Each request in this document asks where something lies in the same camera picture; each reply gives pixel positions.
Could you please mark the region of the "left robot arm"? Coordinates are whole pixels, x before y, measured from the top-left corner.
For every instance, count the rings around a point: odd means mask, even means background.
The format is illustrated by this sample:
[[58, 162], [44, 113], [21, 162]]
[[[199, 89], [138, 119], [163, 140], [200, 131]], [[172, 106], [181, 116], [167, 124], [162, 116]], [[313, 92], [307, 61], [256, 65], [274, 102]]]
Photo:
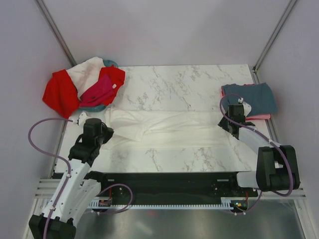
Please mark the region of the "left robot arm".
[[35, 239], [73, 239], [76, 226], [96, 195], [109, 192], [109, 183], [103, 179], [86, 179], [86, 175], [98, 157], [103, 144], [113, 136], [100, 119], [85, 120], [83, 133], [71, 147], [68, 159], [63, 160], [67, 168], [40, 215], [32, 215], [29, 228]]

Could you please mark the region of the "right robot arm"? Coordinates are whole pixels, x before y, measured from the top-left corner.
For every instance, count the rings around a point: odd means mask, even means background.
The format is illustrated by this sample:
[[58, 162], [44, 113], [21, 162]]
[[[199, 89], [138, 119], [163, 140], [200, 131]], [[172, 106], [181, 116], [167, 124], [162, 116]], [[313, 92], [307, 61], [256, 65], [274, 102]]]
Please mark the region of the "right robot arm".
[[240, 196], [249, 187], [285, 197], [300, 187], [294, 147], [281, 145], [259, 132], [252, 122], [246, 121], [245, 107], [241, 103], [229, 105], [222, 114], [218, 125], [257, 154], [256, 170], [239, 172], [237, 179], [228, 183], [232, 195]]

